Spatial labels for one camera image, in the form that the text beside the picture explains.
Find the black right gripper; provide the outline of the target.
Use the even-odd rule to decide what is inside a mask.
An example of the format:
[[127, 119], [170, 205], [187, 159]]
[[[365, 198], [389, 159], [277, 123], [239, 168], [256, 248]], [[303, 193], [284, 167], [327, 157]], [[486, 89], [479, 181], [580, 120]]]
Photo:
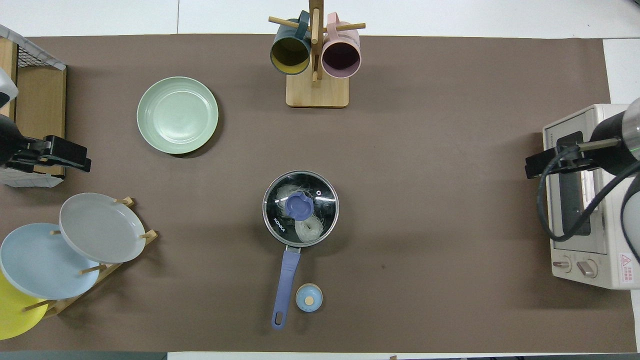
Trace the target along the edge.
[[586, 170], [589, 158], [578, 145], [557, 145], [525, 158], [525, 175], [528, 179], [540, 178], [549, 168], [548, 174], [569, 174]]

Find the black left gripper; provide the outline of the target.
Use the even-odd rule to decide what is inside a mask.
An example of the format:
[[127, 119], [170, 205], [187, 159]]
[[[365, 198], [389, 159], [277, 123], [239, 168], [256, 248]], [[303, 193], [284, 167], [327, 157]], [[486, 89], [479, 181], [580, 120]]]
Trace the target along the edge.
[[11, 140], [7, 150], [7, 167], [33, 173], [39, 167], [66, 167], [89, 173], [92, 160], [87, 157], [87, 148], [59, 136], [43, 139], [25, 137]]

